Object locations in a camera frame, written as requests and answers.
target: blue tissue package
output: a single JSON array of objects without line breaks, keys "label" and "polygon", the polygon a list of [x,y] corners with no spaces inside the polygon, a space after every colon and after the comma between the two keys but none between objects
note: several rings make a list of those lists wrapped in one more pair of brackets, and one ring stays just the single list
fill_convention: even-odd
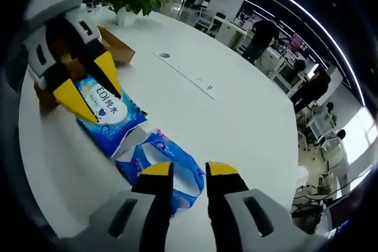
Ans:
[{"label": "blue tissue package", "polygon": [[146,118],[124,89],[122,97],[117,99],[92,77],[76,83],[76,86],[99,122],[94,124],[80,118],[77,121],[102,152],[112,158],[128,132]]},{"label": "blue tissue package", "polygon": [[[154,162],[170,161],[174,163],[174,189],[172,193],[172,214],[174,215],[179,208],[190,208],[193,206],[197,197],[202,193],[204,188],[203,175],[205,174],[193,157],[182,150],[176,143],[167,138],[160,130],[153,131],[140,144],[133,149],[131,161],[116,160],[116,166],[121,174],[134,186],[139,178],[140,172],[151,166],[152,163],[147,158],[145,147],[152,146],[159,157]],[[192,194],[176,189],[176,180],[184,185],[194,188]]]}]

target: white table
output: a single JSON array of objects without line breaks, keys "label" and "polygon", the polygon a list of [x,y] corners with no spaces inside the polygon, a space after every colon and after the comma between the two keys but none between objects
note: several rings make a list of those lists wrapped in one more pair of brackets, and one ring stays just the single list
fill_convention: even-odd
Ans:
[{"label": "white table", "polygon": [[[298,140],[293,106],[280,89],[232,50],[174,19],[153,12],[131,27],[118,27],[108,10],[93,17],[136,51],[131,65],[119,69],[119,80],[149,113],[144,130],[159,127],[203,170],[209,160],[229,163],[250,189],[259,188],[290,209]],[[215,99],[153,53],[169,53],[170,60],[211,82]],[[58,236],[76,235],[90,214],[130,186],[71,113],[59,106],[40,115],[28,74],[19,109],[31,190]],[[166,244],[166,251],[216,250],[206,189],[190,210],[171,220]]]}]

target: cardboard box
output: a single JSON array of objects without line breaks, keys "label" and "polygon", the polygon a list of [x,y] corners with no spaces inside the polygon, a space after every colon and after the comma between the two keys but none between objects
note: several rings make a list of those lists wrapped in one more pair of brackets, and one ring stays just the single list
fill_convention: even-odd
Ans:
[{"label": "cardboard box", "polygon": [[[135,51],[106,28],[98,28],[102,37],[102,44],[105,49],[112,54],[116,66],[120,64],[128,64],[134,56]],[[84,66],[78,59],[72,59],[71,55],[68,53],[69,44],[66,41],[57,38],[51,44],[51,48],[54,53],[61,55],[60,60],[66,64],[70,72],[70,77],[74,82],[81,81],[87,77]],[[41,110],[44,112],[49,112],[59,105],[52,92],[41,90],[37,83],[34,83],[34,90],[40,100]]]}]

